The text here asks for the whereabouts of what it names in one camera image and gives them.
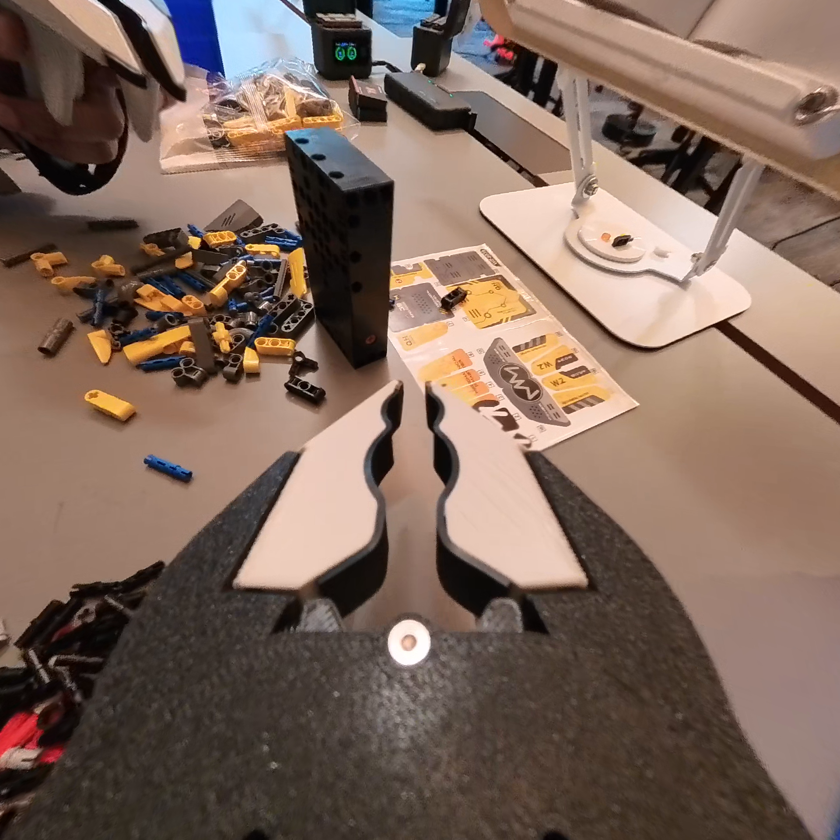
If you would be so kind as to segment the printed sticker sheet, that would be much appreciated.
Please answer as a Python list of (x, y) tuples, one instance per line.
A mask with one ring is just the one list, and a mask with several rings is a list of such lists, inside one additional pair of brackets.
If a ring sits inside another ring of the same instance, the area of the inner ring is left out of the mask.
[[(441, 311), (452, 287), (468, 292)], [(392, 263), (389, 336), (419, 386), (439, 385), (535, 451), (638, 407), (486, 245)]]

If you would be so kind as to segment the blue pin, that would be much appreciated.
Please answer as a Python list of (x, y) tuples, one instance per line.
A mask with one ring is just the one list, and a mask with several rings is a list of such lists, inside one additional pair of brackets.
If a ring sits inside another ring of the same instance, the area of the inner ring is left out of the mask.
[(178, 465), (166, 458), (156, 455), (147, 455), (143, 458), (143, 464), (153, 472), (168, 476), (173, 480), (189, 484), (193, 480), (193, 472), (181, 465)]

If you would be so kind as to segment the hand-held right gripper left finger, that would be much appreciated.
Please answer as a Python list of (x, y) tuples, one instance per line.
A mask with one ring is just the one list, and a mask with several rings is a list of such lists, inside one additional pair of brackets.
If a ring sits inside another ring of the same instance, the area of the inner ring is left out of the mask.
[(389, 552), (381, 484), (394, 466), (403, 398), (403, 383), (389, 382), (297, 453), (235, 589), (325, 598), (341, 616), (381, 589)]

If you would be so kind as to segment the blue plastic bin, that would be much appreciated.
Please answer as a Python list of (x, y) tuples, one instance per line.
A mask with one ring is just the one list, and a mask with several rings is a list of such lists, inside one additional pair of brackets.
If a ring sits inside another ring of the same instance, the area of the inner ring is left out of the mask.
[(224, 74), (212, 1), (166, 1), (184, 62)]

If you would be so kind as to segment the pile of black red pins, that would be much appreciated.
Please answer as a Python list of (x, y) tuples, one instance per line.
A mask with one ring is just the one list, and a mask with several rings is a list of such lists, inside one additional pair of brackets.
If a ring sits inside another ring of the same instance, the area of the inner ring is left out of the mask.
[(130, 619), (165, 569), (158, 561), (120, 581), (75, 584), (14, 641), (1, 673), (2, 819), (32, 800), (77, 729)]

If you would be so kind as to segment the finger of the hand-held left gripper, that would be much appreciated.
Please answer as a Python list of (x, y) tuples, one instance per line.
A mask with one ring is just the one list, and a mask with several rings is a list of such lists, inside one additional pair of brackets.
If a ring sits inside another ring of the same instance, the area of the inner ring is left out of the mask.
[(170, 10), (164, 1), (122, 1), (123, 28), (141, 64), (174, 100), (186, 99), (185, 69)]
[(43, 79), (70, 73), (72, 58), (80, 56), (113, 69), (134, 86), (148, 84), (118, 17), (100, 2), (30, 1), (26, 15), (35, 25), (31, 44)]

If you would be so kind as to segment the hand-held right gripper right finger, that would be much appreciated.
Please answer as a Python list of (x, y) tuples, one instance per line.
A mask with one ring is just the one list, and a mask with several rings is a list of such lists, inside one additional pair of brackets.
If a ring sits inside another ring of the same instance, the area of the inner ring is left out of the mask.
[(479, 617), (494, 601), (582, 591), (589, 581), (529, 457), (449, 390), (425, 387), (436, 502), (436, 570), (445, 592)]

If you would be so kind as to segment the person's left hand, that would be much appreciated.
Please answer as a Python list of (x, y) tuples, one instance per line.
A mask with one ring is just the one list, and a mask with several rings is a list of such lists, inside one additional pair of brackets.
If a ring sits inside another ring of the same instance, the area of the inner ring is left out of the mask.
[(74, 56), (70, 73), (43, 79), (35, 66), (35, 25), (2, 8), (2, 151), (22, 140), (69, 164), (104, 165), (118, 155), (125, 127), (110, 69)]

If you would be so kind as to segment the dark grey tube piece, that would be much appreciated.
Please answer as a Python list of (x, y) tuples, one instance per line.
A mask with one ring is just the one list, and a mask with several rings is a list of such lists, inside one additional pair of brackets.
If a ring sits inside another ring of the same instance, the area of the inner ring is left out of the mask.
[(54, 358), (67, 344), (75, 331), (75, 325), (67, 318), (58, 318), (38, 344), (37, 351), (48, 358)]

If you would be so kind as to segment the pile of plastic building pieces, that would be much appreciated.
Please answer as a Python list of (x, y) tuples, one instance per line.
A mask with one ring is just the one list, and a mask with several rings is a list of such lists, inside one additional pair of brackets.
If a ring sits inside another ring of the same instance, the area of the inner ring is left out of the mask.
[(27, 262), (57, 291), (86, 302), (69, 320), (86, 330), (102, 367), (122, 358), (198, 390), (215, 375), (231, 385), (256, 379), (263, 360), (277, 358), (288, 366), (287, 393), (320, 406), (326, 392), (311, 380), (319, 363), (299, 346), (314, 323), (302, 237), (298, 227), (261, 217), (247, 223), (248, 210), (237, 203), (205, 228), (149, 233), (133, 267), (104, 254), (86, 275), (70, 275), (59, 250)]

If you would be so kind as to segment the clear bag of mixed pieces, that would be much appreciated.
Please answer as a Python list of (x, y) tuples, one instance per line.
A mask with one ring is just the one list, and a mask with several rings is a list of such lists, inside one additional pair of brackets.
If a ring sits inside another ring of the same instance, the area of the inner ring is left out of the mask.
[(189, 66), (185, 82), (186, 100), (161, 117), (167, 175), (263, 165), (284, 155), (289, 131), (328, 128), (353, 140), (361, 126), (314, 65), (298, 58), (231, 78)]

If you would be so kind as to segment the black charging case with display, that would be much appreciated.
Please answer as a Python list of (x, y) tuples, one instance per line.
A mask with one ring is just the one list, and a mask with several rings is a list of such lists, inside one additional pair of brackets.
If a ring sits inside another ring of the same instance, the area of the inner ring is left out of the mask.
[(372, 31), (352, 14), (316, 14), (311, 19), (314, 66), (330, 81), (368, 79), (373, 66)]

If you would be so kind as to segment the yellow curved piece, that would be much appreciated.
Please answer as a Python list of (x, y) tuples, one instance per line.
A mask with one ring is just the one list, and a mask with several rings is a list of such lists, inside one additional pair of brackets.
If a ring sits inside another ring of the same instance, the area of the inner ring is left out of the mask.
[(135, 405), (99, 389), (89, 390), (84, 395), (84, 401), (95, 411), (121, 423), (127, 423), (137, 413)]

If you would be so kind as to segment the black desktop hub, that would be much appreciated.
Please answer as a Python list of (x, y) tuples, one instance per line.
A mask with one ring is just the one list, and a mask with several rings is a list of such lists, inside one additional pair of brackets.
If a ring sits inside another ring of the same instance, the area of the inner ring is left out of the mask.
[(389, 72), (384, 78), (385, 95), (432, 131), (475, 128), (476, 115), (467, 100), (441, 88), (421, 72)]

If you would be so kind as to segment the black box with orange print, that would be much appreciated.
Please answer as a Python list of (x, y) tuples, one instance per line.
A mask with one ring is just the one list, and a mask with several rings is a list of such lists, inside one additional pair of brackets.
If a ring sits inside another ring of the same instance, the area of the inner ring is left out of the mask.
[(360, 123), (387, 122), (387, 97), (382, 87), (369, 79), (350, 77), (348, 103), (351, 115)]

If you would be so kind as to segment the white metal book stand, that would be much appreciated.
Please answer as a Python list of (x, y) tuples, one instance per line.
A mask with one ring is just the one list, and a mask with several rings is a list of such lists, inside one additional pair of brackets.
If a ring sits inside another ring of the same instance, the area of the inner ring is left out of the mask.
[[(488, 196), (482, 216), (616, 338), (665, 347), (745, 312), (717, 268), (765, 165), (828, 192), (838, 175), (839, 3), (481, 2), (487, 22), (558, 63), (573, 183)], [(693, 253), (599, 185), (589, 81), (742, 154)], [(632, 235), (624, 248), (603, 231)]]

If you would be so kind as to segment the black perforated block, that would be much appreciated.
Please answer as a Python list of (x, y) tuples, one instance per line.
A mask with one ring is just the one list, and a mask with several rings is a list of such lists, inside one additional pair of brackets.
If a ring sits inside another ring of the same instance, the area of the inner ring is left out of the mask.
[(287, 134), (308, 284), (320, 322), (355, 369), (387, 353), (395, 184), (341, 133)]

